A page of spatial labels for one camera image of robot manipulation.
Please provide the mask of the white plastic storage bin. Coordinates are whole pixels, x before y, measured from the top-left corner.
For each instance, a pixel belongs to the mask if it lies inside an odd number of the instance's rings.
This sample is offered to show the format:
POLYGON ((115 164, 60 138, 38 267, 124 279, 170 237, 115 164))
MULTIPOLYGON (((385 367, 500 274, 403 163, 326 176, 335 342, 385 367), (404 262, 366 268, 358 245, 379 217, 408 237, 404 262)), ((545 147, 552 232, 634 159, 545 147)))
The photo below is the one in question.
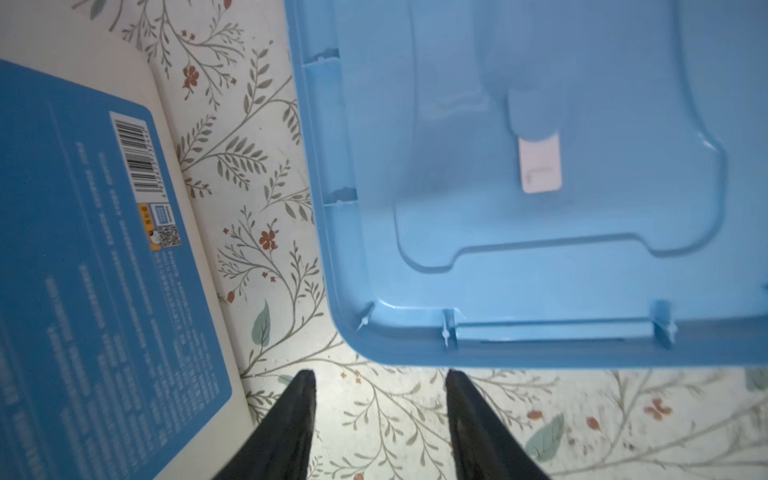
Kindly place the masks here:
POLYGON ((211 479, 252 424, 152 70, 1 5, 1 475, 211 479))

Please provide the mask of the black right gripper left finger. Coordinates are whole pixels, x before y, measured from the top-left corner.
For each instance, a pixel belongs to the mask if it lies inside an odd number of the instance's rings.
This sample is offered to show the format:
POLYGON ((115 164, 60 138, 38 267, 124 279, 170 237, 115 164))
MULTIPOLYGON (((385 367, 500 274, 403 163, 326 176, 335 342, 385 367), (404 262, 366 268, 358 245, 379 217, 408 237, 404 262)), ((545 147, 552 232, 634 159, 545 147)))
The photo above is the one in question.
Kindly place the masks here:
POLYGON ((217 479, 306 479, 316 413, 316 377, 299 371, 217 479))

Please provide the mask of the blue plastic lid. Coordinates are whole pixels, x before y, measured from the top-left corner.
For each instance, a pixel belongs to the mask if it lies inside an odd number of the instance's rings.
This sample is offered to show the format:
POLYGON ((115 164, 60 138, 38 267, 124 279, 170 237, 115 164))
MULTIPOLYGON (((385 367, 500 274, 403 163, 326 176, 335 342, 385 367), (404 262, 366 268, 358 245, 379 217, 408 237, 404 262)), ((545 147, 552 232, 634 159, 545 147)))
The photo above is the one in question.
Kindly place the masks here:
POLYGON ((391 365, 767 361, 763 1, 289 1, 328 304, 391 365))

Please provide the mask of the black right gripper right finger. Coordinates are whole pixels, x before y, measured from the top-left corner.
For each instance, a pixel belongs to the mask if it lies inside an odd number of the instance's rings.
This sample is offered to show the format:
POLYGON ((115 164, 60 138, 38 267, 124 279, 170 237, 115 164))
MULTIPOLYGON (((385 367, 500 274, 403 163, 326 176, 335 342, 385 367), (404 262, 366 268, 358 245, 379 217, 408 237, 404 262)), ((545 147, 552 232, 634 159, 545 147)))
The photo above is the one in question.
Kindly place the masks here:
POLYGON ((459 479, 546 479, 469 377, 446 375, 447 411, 459 479))

